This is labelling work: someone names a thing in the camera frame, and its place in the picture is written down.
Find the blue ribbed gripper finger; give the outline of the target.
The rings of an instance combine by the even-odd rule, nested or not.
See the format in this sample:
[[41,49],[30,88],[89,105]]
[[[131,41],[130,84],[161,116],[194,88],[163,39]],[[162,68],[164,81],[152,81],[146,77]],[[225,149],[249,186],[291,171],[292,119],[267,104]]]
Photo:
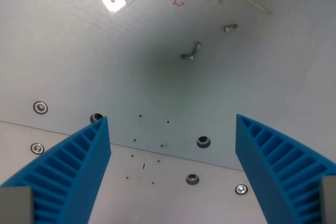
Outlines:
[[108,119],[103,117],[54,145],[1,186],[32,189],[34,223],[88,223],[110,156]]
[[240,114],[235,152],[268,223],[322,222],[320,184],[333,161]]

